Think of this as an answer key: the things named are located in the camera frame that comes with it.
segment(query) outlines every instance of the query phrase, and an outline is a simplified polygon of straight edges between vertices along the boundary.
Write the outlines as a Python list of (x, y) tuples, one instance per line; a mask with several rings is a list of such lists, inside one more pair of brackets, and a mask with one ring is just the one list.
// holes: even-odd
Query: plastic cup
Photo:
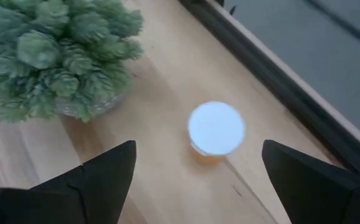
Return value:
[(245, 138), (245, 125), (239, 112), (222, 102), (198, 106), (188, 121), (193, 154), (204, 164), (213, 164), (236, 150)]

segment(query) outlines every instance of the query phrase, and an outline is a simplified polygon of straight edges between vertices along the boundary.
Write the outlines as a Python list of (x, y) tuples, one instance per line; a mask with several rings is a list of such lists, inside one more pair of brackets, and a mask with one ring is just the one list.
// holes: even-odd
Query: potted plant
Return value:
[(83, 121), (130, 85), (123, 61), (139, 58), (140, 11), (119, 0), (0, 0), (0, 121)]

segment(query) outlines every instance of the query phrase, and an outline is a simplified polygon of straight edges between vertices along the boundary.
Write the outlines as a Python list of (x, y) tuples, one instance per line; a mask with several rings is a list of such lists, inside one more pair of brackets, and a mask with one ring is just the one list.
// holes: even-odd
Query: wooden table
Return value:
[[(290, 223), (261, 158), (273, 139), (326, 162), (323, 146), (176, 0), (126, 0), (146, 20), (133, 91), (83, 124), (0, 124), (0, 186), (32, 187), (135, 139), (138, 160), (120, 223)], [(237, 108), (247, 139), (216, 166), (190, 155), (186, 124), (207, 101)]]

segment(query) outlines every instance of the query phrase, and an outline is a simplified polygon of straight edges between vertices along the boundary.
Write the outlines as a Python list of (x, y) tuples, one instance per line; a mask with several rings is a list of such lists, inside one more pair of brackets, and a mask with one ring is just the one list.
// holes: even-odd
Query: hops plant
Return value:
[(142, 23), (119, 0), (0, 0), (0, 120), (51, 118), (57, 99), (92, 119), (130, 81)]

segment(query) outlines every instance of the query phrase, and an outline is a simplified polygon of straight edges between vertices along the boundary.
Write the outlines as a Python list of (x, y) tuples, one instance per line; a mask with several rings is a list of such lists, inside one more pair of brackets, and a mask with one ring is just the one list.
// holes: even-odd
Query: round lid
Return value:
[(215, 101), (204, 103), (191, 113), (188, 131), (193, 144), (211, 156), (232, 152), (245, 137), (244, 121), (238, 111)]

